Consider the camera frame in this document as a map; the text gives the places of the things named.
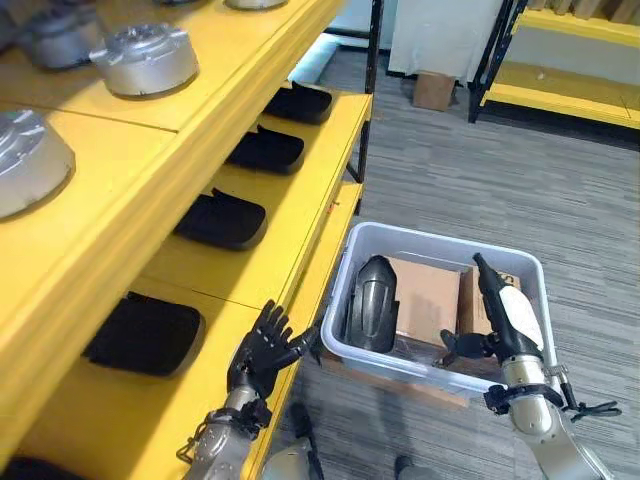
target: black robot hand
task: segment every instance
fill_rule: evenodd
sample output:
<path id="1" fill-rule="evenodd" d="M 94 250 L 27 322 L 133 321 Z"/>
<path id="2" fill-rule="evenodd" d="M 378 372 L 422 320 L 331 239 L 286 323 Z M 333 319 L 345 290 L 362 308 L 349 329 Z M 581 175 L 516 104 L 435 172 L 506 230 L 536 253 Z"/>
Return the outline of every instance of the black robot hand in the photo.
<path id="1" fill-rule="evenodd" d="M 262 399 L 273 392 L 278 372 L 303 356 L 317 338 L 311 327 L 289 341 L 293 330 L 282 307 L 269 300 L 236 352 L 227 373 L 227 390 L 249 385 Z"/>

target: robot forearm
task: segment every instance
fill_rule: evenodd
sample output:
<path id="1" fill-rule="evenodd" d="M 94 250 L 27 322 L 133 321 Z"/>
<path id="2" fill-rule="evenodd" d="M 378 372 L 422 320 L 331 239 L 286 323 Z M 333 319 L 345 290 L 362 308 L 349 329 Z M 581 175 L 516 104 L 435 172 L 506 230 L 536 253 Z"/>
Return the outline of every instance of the robot forearm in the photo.
<path id="1" fill-rule="evenodd" d="M 224 404 L 224 411 L 246 411 L 248 405 L 259 401 L 255 390 L 249 386 L 234 389 Z M 240 477 L 242 465 L 249 455 L 255 434 L 243 427 L 239 417 L 221 415 L 205 420 L 206 426 L 196 439 L 191 468 L 186 480 L 235 480 Z"/>
<path id="2" fill-rule="evenodd" d="M 534 356 L 506 360 L 502 371 L 510 389 L 545 384 L 542 362 Z M 545 395 L 523 395 L 509 403 L 509 416 L 518 436 L 529 446 L 548 479 L 613 479 L 600 459 L 575 438 L 571 423 Z"/>

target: cardboard box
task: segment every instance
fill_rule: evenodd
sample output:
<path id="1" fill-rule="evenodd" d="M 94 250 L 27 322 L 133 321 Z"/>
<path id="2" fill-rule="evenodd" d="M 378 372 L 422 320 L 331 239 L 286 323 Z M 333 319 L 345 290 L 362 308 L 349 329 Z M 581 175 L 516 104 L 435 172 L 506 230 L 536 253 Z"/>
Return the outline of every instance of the cardboard box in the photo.
<path id="1" fill-rule="evenodd" d="M 514 275 L 500 272 L 500 275 L 509 285 L 520 289 L 520 279 Z M 480 271 L 473 267 L 460 276 L 460 289 L 458 293 L 458 326 L 457 333 L 491 333 L 491 322 L 487 318 L 482 293 L 478 286 Z"/>
<path id="2" fill-rule="evenodd" d="M 456 328 L 460 273 L 389 258 L 400 302 L 396 333 L 444 349 L 440 330 Z"/>
<path id="3" fill-rule="evenodd" d="M 413 90 L 413 106 L 444 112 L 449 108 L 456 79 L 442 73 L 420 72 Z"/>

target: black strap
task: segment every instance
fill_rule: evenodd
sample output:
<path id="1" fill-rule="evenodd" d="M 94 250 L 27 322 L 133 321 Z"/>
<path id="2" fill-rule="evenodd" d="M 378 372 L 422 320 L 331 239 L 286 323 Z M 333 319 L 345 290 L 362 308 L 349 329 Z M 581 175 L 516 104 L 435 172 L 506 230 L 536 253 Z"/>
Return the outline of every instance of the black strap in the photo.
<path id="1" fill-rule="evenodd" d="M 504 388 L 502 385 L 493 385 L 489 387 L 489 391 L 484 394 L 484 401 L 487 404 L 487 408 L 496 415 L 506 415 L 509 413 L 509 402 L 511 400 L 530 395 L 543 395 L 544 398 L 558 408 L 562 408 L 564 405 L 562 396 L 553 388 L 544 384 L 522 385 L 511 388 Z"/>

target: yellow shelf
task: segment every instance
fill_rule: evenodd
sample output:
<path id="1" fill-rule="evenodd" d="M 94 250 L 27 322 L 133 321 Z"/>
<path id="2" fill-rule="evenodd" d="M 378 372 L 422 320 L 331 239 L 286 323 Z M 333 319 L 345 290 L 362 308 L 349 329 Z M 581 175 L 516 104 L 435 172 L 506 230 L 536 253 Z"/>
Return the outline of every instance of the yellow shelf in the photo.
<path id="1" fill-rule="evenodd" d="M 295 334 L 315 318 L 361 188 L 343 184 L 323 215 L 325 226 L 289 308 Z M 224 402 L 228 364 L 259 311 L 148 278 L 139 278 L 132 290 L 200 310 L 208 329 L 194 364 L 178 378 L 153 379 L 79 359 L 25 437 L 21 453 L 87 478 L 182 478 L 186 466 L 175 451 L 204 415 Z M 254 443 L 242 478 L 253 479 L 259 472 L 294 375 L 295 367 L 280 374 L 269 399 L 272 425 Z"/>
<path id="2" fill-rule="evenodd" d="M 602 78 L 504 62 L 482 105 L 491 100 L 640 129 L 640 108 L 633 107 L 638 92 Z"/>
<path id="3" fill-rule="evenodd" d="M 205 189 L 208 193 L 215 186 L 266 209 L 267 233 L 256 247 L 231 252 L 171 235 L 142 274 L 253 308 L 267 298 L 286 304 L 370 115 L 370 95 L 334 97 L 331 117 L 319 127 L 266 115 L 260 119 L 267 128 L 304 139 L 304 164 L 296 174 L 277 176 L 225 165 Z"/>
<path id="4" fill-rule="evenodd" d="M 329 210 L 326 225 L 320 234 L 309 266 L 289 307 L 289 316 L 292 321 L 305 322 L 304 325 L 300 325 L 299 328 L 301 330 L 311 325 L 316 318 L 336 260 L 342 251 L 342 245 L 349 230 L 353 212 L 362 195 L 362 188 L 362 185 L 342 183 L 338 195 Z M 256 462 L 253 462 L 253 468 L 249 476 L 252 480 L 259 478 L 258 474 L 260 473 L 261 465 L 269 453 L 273 432 L 276 430 L 280 417 L 284 413 L 286 399 L 299 365 L 299 363 L 292 365 L 278 379 L 283 382 L 282 387 L 279 389 L 278 406 L 273 412 L 271 425 L 261 434 L 252 450 L 252 457 L 255 455 L 257 459 Z"/>
<path id="5" fill-rule="evenodd" d="M 596 15 L 588 20 L 576 18 L 572 13 L 556 15 L 553 10 L 531 10 L 527 8 L 516 20 L 513 33 L 519 27 L 552 30 L 567 35 L 593 38 L 610 43 L 619 43 L 640 48 L 640 26 L 613 23 Z"/>
<path id="6" fill-rule="evenodd" d="M 101 17 L 111 31 L 161 22 L 186 30 L 200 64 L 198 77 L 166 97 L 125 100 L 109 93 L 92 66 L 47 73 L 12 49 L 0 56 L 0 100 L 174 132 L 198 125 L 200 134 L 222 139 L 237 119 L 244 122 L 239 131 L 247 130 L 341 4 L 289 0 L 266 12 L 243 12 L 219 0 L 179 7 L 101 1 Z"/>
<path id="7" fill-rule="evenodd" d="M 175 135 L 43 113 L 75 151 L 76 171 L 53 199 L 0 222 L 0 466 L 163 237 L 143 225 L 135 193 Z"/>
<path id="8" fill-rule="evenodd" d="M 75 176 L 54 200 L 0 223 L 0 469 L 342 1 L 290 0 L 268 12 L 232 11 L 221 1 L 130 3 L 100 3 L 110 27 L 144 19 L 189 30 L 201 71 L 188 88 L 127 101 L 109 94 L 91 67 L 44 73 L 15 49 L 0 56 L 0 107 L 42 110 L 77 157 Z"/>

